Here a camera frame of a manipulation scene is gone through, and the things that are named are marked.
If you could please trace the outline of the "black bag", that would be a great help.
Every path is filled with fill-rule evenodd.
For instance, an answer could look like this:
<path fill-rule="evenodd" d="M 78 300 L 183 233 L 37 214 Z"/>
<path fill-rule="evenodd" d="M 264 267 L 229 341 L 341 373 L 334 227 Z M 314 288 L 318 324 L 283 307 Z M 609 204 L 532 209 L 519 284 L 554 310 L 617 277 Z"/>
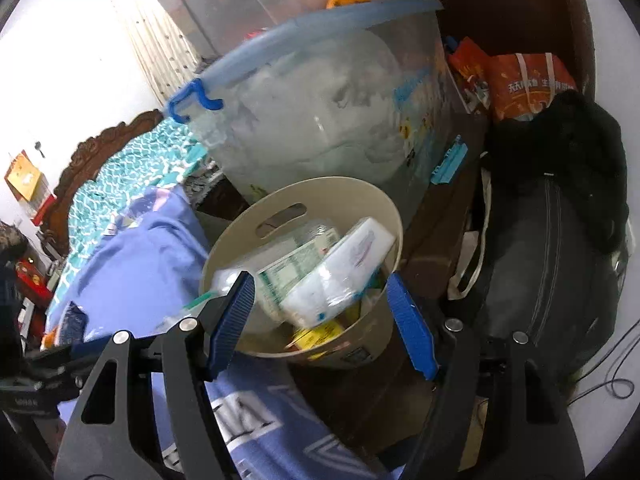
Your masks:
<path fill-rule="evenodd" d="M 613 333 L 629 208 L 620 125 L 574 90 L 485 141 L 491 205 L 472 289 L 485 335 L 526 333 L 550 375 L 577 372 Z"/>

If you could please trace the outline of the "purple patterned bedsheet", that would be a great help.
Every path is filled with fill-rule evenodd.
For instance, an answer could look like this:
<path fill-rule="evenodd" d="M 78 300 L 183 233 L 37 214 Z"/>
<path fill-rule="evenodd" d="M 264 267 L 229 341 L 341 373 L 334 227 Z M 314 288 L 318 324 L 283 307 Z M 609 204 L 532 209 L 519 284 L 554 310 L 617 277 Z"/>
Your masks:
<path fill-rule="evenodd" d="M 186 204 L 172 191 L 151 207 L 140 226 L 107 237 L 80 270 L 68 298 L 88 315 L 95 337 L 107 342 L 128 330 L 137 338 L 162 334 L 162 318 L 198 294 L 214 245 Z M 374 471 L 314 414 L 280 360 L 235 353 L 205 386 L 235 479 L 371 479 Z M 153 378 L 160 449 L 167 466 L 180 468 L 166 410 L 164 384 Z"/>

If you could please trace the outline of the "green white paper box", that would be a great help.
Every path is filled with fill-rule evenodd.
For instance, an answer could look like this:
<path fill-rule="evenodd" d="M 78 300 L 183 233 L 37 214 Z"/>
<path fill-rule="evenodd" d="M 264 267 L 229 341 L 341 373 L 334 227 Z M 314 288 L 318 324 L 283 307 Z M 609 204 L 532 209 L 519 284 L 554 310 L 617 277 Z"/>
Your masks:
<path fill-rule="evenodd" d="M 300 280 L 318 266 L 339 238 L 334 229 L 317 234 L 258 272 L 257 301 L 274 322 L 285 321 L 280 303 Z"/>

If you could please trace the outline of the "carved wooden headboard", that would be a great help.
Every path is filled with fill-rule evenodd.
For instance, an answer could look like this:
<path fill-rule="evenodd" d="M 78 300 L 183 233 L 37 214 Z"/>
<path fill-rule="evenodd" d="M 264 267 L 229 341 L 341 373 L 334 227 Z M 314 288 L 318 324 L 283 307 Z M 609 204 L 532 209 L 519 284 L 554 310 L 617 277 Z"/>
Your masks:
<path fill-rule="evenodd" d="M 53 203 L 47 206 L 39 227 L 40 245 L 47 257 L 58 260 L 70 252 L 68 215 L 78 188 L 87 181 L 94 180 L 107 159 L 129 141 L 153 130 L 162 120 L 163 114 L 159 110 L 148 110 L 134 118 L 130 124 L 120 122 L 77 145 L 70 163 L 60 175 L 53 191 Z"/>

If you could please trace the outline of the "teal patterned blanket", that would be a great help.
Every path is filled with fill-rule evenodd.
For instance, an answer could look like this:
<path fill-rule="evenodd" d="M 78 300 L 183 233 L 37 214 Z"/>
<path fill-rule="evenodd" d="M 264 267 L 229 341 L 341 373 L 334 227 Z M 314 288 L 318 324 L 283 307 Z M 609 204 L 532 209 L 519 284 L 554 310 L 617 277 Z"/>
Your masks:
<path fill-rule="evenodd" d="M 183 183 L 204 166 L 206 157 L 206 148 L 188 126 L 164 119 L 108 155 L 76 188 L 56 190 L 65 232 L 55 240 L 65 264 L 50 309 L 62 306 L 72 281 L 118 214 L 150 186 Z"/>

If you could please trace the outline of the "yellow wall hanging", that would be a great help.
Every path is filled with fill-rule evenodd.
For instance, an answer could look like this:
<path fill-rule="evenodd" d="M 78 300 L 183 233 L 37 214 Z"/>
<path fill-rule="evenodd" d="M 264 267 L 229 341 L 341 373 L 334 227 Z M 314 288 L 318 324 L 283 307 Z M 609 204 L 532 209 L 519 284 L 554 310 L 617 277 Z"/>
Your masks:
<path fill-rule="evenodd" d="M 24 151 L 18 153 L 6 174 L 4 182 L 17 200 L 32 200 L 38 190 L 42 172 L 30 161 Z"/>

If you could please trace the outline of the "clear bin blue lid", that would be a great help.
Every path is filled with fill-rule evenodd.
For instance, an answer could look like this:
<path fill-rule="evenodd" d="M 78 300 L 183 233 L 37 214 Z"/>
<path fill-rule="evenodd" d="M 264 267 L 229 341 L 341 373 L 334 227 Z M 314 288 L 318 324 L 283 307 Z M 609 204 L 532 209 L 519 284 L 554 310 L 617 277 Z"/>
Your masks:
<path fill-rule="evenodd" d="M 166 114 L 249 202 L 311 178 L 352 177 L 382 188 L 409 223 L 462 110 L 441 7 L 394 0 L 292 18 L 218 58 Z"/>

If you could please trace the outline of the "beige round trash bin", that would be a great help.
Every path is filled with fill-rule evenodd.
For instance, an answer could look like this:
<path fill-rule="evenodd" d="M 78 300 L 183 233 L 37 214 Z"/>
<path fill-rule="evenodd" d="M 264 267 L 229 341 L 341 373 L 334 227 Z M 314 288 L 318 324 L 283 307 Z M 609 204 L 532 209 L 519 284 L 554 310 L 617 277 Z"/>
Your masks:
<path fill-rule="evenodd" d="M 329 220 L 346 233 L 358 220 L 371 217 L 396 237 L 382 270 L 393 273 L 400 260 L 404 227 L 394 202 L 380 188 L 348 177 L 300 181 L 271 193 L 231 222 L 206 260 L 200 292 L 207 292 L 214 272 L 278 235 L 290 234 L 309 220 Z M 324 344 L 288 350 L 292 330 L 281 325 L 263 335 L 242 335 L 236 350 L 254 358 L 349 370 L 376 360 L 392 339 L 393 318 L 385 296 L 364 307 L 356 323 Z"/>

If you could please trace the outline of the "orange shopping bag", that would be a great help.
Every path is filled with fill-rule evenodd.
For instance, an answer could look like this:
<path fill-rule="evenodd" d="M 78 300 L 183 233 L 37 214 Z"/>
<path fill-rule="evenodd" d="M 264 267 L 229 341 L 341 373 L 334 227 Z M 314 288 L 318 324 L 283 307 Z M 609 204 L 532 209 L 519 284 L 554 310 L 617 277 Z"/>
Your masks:
<path fill-rule="evenodd" d="M 447 61 L 469 106 L 484 107 L 498 122 L 527 122 L 559 94 L 576 88 L 563 62 L 550 52 L 490 56 L 464 38 Z"/>

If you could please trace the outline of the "white tissue pack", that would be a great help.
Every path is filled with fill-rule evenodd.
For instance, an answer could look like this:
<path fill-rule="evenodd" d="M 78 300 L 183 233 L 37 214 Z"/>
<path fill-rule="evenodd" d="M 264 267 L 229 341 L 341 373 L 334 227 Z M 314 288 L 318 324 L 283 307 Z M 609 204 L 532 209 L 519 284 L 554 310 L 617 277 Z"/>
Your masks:
<path fill-rule="evenodd" d="M 286 294 L 285 318 L 304 330 L 336 318 L 360 298 L 395 240 L 380 222 L 360 219 Z"/>

